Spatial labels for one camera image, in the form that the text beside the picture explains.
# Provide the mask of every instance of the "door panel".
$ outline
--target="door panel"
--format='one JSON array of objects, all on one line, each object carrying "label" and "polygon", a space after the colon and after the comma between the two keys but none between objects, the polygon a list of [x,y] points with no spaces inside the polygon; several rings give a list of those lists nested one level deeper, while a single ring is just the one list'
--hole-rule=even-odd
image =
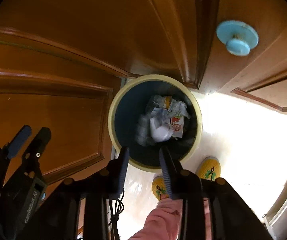
[{"label": "door panel", "polygon": [[282,108],[287,107],[287,79],[250,92]]},{"label": "door panel", "polygon": [[4,0],[0,34],[61,48],[117,75],[164,74],[198,87],[218,4],[219,0]]},{"label": "door panel", "polygon": [[237,77],[243,78],[244,72],[250,72],[248,75],[251,75],[254,71],[249,70],[256,66],[265,75],[276,63],[284,60],[279,53],[282,53],[283,49],[287,51],[287,44],[284,47],[280,46],[281,40],[287,36],[287,3],[284,0],[220,0],[217,25],[226,20],[243,21],[252,26],[259,35],[259,43],[248,56],[237,57],[230,54],[215,35],[199,89],[205,94],[218,90],[220,92],[232,79],[235,81]]},{"label": "door panel", "polygon": [[87,176],[103,168],[112,146],[106,119],[119,87],[120,78],[102,70],[0,45],[0,147],[24,124],[33,130],[11,161],[6,179],[20,165],[21,154],[41,127],[49,127],[52,133],[40,158],[48,184],[87,167]]}]

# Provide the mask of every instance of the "trash can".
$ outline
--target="trash can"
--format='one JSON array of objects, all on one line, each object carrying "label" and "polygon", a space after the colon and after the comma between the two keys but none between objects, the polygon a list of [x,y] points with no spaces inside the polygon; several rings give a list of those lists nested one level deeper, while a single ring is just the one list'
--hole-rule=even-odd
[{"label": "trash can", "polygon": [[[171,138],[153,146],[142,146],[136,142],[139,117],[145,114],[152,95],[173,96],[187,104],[191,118],[185,118],[182,138]],[[161,172],[160,147],[168,146],[173,159],[181,162],[189,159],[201,139],[202,116],[196,98],[179,81],[163,75],[146,75],[128,82],[116,94],[109,109],[108,130],[117,152],[120,152],[121,146],[129,147],[131,165],[143,171]]]}]

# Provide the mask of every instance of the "person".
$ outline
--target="person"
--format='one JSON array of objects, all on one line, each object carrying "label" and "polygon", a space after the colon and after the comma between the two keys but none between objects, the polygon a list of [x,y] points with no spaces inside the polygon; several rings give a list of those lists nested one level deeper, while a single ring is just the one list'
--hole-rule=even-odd
[{"label": "person", "polygon": [[[209,180],[215,180],[220,177],[220,173],[220,163],[214,157],[204,159],[196,172],[199,178]],[[130,240],[176,240],[181,225],[182,200],[172,200],[169,198],[162,176],[158,176],[154,179],[151,189],[155,197],[159,200],[157,207],[147,216],[143,229],[135,233]],[[204,206],[206,225],[205,240],[210,240],[211,222],[207,199],[204,199]]]}]

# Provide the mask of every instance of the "pink pants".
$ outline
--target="pink pants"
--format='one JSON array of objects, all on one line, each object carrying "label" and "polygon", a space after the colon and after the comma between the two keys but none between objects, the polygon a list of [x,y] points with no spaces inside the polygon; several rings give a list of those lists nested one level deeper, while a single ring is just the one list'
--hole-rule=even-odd
[{"label": "pink pants", "polygon": [[[208,201],[205,205],[206,240],[211,239],[210,210]],[[130,240],[176,240],[181,223],[182,200],[170,198],[159,201],[157,207],[150,212],[139,232]]]}]

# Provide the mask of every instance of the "trash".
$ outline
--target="trash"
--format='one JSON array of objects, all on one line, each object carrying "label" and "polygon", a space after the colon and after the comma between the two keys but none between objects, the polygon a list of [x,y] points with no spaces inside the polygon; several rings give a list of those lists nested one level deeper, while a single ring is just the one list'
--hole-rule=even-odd
[{"label": "trash", "polygon": [[172,117],[170,122],[170,128],[173,130],[172,137],[182,138],[183,135],[184,116],[180,118]]},{"label": "trash", "polygon": [[138,120],[136,141],[142,146],[182,138],[184,118],[190,119],[187,105],[172,98],[153,95],[146,106],[146,114]]},{"label": "trash", "polygon": [[160,95],[154,95],[149,99],[149,102],[146,106],[146,114],[151,114],[153,109],[162,108],[165,104],[165,100]]},{"label": "trash", "polygon": [[167,97],[163,97],[164,100],[164,105],[163,105],[163,109],[169,109],[171,101],[172,101],[172,96],[167,96]]},{"label": "trash", "polygon": [[168,109],[172,101],[172,96],[162,97],[153,95],[146,106],[146,114],[151,114],[154,108]]},{"label": "trash", "polygon": [[182,116],[190,119],[190,114],[187,112],[187,105],[183,101],[177,101],[173,99],[168,109],[168,117],[177,117],[180,118]]},{"label": "trash", "polygon": [[155,142],[168,141],[173,134],[173,130],[165,125],[160,125],[155,117],[150,118],[150,134]]},{"label": "trash", "polygon": [[150,114],[141,115],[137,124],[136,142],[142,146],[154,145],[150,137]]}]

